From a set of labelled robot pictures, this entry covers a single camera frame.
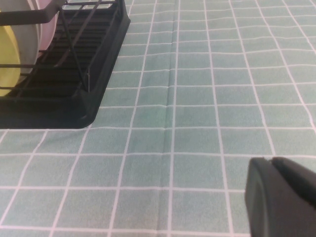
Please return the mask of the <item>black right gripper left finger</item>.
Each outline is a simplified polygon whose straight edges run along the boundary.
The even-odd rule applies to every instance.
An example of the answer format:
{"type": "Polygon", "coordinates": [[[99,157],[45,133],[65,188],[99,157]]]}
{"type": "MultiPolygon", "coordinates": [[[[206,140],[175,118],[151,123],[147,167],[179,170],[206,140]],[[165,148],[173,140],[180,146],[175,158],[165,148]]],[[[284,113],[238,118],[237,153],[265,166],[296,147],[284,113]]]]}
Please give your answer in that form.
{"type": "Polygon", "coordinates": [[[314,237],[316,174],[283,157],[251,158],[245,205],[253,237],[314,237]]]}

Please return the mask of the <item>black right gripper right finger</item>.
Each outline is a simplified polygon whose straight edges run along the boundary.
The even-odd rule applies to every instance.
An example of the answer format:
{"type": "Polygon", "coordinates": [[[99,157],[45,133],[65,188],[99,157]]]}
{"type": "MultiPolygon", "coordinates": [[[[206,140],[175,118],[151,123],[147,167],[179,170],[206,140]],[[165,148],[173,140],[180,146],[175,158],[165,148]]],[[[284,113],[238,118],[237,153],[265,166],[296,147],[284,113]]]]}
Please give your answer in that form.
{"type": "Polygon", "coordinates": [[[284,157],[271,165],[271,213],[315,214],[316,174],[284,157]]]}

